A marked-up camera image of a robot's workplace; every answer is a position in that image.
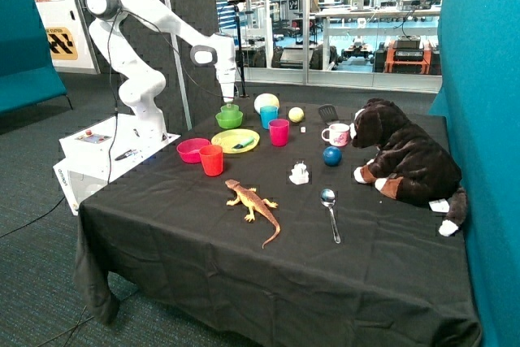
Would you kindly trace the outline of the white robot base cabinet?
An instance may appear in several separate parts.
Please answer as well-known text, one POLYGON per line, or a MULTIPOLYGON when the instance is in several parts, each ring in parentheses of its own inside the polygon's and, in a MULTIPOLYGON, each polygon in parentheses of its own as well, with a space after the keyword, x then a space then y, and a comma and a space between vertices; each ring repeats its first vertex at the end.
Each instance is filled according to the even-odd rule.
POLYGON ((135 116, 119 114, 60 139, 65 158, 54 165, 54 174, 73 215, 78 214, 86 198, 178 138, 177 134, 168 133, 157 141, 147 139, 135 116), (138 152, 115 161, 127 150, 138 152))

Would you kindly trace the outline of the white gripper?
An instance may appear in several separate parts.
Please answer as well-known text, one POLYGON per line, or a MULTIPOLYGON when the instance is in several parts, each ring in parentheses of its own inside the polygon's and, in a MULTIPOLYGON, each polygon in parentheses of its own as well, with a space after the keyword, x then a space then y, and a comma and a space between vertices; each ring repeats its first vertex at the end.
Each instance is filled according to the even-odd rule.
POLYGON ((235 97, 236 69, 217 68, 216 77, 220 85, 223 101, 225 103, 233 103, 235 97))

